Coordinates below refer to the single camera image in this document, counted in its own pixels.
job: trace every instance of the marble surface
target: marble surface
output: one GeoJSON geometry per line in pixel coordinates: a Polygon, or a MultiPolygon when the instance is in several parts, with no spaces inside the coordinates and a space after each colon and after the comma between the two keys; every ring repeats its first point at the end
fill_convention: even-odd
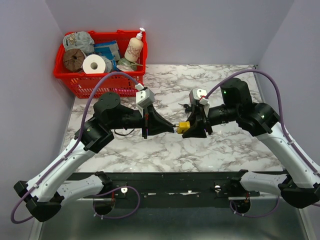
{"type": "MultiPolygon", "coordinates": [[[[237,71],[250,68],[248,65],[148,65],[144,85],[155,93],[154,107],[173,124],[185,121],[187,114],[178,103],[189,103],[193,88],[209,91],[218,82],[237,71]]],[[[261,97],[252,73],[240,78],[246,81],[252,98],[261,102],[261,97]]],[[[86,99],[75,99],[64,145],[67,145],[79,129],[86,99]]],[[[92,105],[87,118],[94,113],[92,105]]],[[[209,98],[210,105],[223,103],[220,89],[209,98]]],[[[122,98],[121,103],[135,107],[135,98],[122,98]]],[[[162,133],[141,137],[136,129],[128,136],[114,135],[115,139],[93,158],[78,168],[78,172],[213,172],[280,171],[281,164],[271,151],[243,131],[235,122],[212,127],[213,134],[207,138],[183,139],[176,133],[162,133]]]]}

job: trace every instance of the gray cloth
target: gray cloth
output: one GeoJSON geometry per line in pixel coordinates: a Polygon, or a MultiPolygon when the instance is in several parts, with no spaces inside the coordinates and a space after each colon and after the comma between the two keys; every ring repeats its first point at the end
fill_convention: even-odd
{"type": "Polygon", "coordinates": [[[62,44],[65,51],[70,49],[80,49],[86,55],[92,54],[95,51],[95,41],[86,31],[73,32],[64,36],[62,44]]]}

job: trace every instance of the lavender wall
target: lavender wall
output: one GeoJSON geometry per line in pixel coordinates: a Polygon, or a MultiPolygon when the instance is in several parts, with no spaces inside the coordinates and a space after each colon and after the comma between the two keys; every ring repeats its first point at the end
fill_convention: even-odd
{"type": "MultiPolygon", "coordinates": [[[[10,222],[13,185],[58,154],[73,98],[52,76],[63,35],[44,0],[1,1],[0,31],[0,239],[26,240],[33,221],[10,222]]],[[[16,218],[28,216],[22,204],[16,218]]]]}
{"type": "Polygon", "coordinates": [[[257,64],[293,0],[47,0],[62,32],[147,30],[149,64],[257,64]]]}
{"type": "MultiPolygon", "coordinates": [[[[320,1],[296,0],[259,63],[273,76],[283,99],[285,124],[302,148],[320,165],[320,1]]],[[[277,106],[272,85],[259,78],[267,103],[277,106]]],[[[320,239],[320,209],[309,207],[320,239]]]]}

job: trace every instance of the yellow block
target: yellow block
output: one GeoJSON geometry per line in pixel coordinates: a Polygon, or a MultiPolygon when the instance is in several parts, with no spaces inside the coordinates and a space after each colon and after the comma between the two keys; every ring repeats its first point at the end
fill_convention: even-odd
{"type": "Polygon", "coordinates": [[[190,128],[190,122],[189,121],[181,121],[181,122],[179,122],[179,125],[177,126],[176,132],[178,134],[183,134],[189,128],[190,128]]]}

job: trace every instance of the tape roll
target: tape roll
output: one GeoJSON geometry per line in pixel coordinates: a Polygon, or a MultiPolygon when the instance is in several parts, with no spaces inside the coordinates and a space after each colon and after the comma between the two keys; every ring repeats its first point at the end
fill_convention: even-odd
{"type": "Polygon", "coordinates": [[[106,63],[101,56],[91,54],[83,61],[82,68],[86,74],[103,74],[106,71],[106,63]]]}
{"type": "Polygon", "coordinates": [[[66,51],[63,55],[63,65],[70,72],[77,73],[82,69],[86,55],[77,48],[66,51]]]}

